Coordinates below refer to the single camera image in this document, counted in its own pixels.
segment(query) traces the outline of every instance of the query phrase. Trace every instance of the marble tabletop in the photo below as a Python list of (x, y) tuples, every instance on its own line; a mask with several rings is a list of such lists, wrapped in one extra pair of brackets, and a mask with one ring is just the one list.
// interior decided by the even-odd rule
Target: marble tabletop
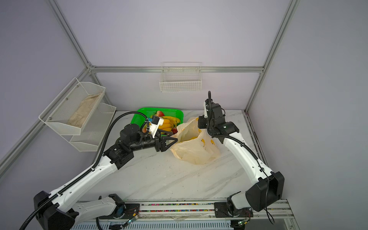
[[(203, 115), (202, 110), (187, 110), (184, 121)], [(123, 114), (118, 111), (114, 119)], [(113, 145), (120, 131), (133, 115), (121, 118), (113, 127), (106, 148)], [(226, 110), (226, 121), (240, 130), (248, 146), (255, 152), (243, 112)], [(251, 184), (235, 156), (215, 138), (221, 155), (204, 164), (194, 165), (174, 157), (170, 150), (156, 152), (154, 148), (134, 152), (134, 158), (115, 173), (107, 176), (80, 200), (96, 200), (116, 193), (124, 201), (224, 200), (248, 189)]]

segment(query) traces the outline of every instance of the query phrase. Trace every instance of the red apple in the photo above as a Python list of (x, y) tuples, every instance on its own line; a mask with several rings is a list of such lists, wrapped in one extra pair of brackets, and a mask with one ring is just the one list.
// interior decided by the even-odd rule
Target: red apple
[(163, 117), (163, 116), (165, 116), (164, 114), (163, 114), (163, 112), (162, 111), (157, 111), (156, 112), (156, 114), (155, 114), (156, 116), (158, 116), (158, 117)]

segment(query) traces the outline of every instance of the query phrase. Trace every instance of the mesh shelf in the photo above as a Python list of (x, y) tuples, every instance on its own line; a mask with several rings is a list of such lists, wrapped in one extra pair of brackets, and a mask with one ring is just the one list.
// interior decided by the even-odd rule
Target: mesh shelf
[(161, 92), (201, 91), (202, 75), (200, 67), (163, 67), (160, 79)]
[[(91, 115), (96, 110), (97, 105), (102, 100), (105, 94), (105, 87), (93, 84), (91, 82), (79, 82), (76, 78), (77, 84), (68, 93), (64, 100), (57, 106), (57, 108), (51, 113), (47, 120), (42, 120), (47, 126), (53, 129), (59, 135), (81, 135), (82, 131), (88, 124)], [(96, 99), (94, 106), (92, 107), (89, 115), (82, 124), (81, 127), (75, 127), (68, 125), (68, 121), (73, 113), (78, 109), (82, 100), (89, 95), (100, 94)]]
[(116, 107), (100, 103), (80, 135), (67, 140), (80, 152), (97, 151), (115, 114)]

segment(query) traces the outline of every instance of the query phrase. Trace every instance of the translucent plastic bag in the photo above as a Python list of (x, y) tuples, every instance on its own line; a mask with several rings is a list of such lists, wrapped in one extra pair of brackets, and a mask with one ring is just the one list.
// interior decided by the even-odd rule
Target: translucent plastic bag
[(198, 118), (190, 118), (187, 123), (178, 125), (178, 142), (170, 150), (180, 160), (192, 164), (205, 164), (220, 156), (220, 151), (206, 129), (198, 129)]

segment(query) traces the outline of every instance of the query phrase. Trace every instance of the green plastic basket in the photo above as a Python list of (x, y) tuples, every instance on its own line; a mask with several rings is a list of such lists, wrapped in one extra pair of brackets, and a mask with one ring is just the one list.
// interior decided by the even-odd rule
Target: green plastic basket
[[(180, 123), (183, 123), (183, 119), (184, 119), (184, 114), (181, 110), (179, 109), (164, 109), (164, 108), (141, 108), (138, 109), (138, 112), (143, 113), (144, 115), (146, 115), (147, 117), (150, 117), (154, 114), (156, 114), (157, 111), (162, 111), (163, 114), (165, 116), (170, 116), (170, 117), (176, 117), (180, 119)], [(145, 119), (143, 116), (135, 114), (133, 116), (132, 122), (131, 124), (137, 124), (139, 125), (139, 127), (144, 123)]]

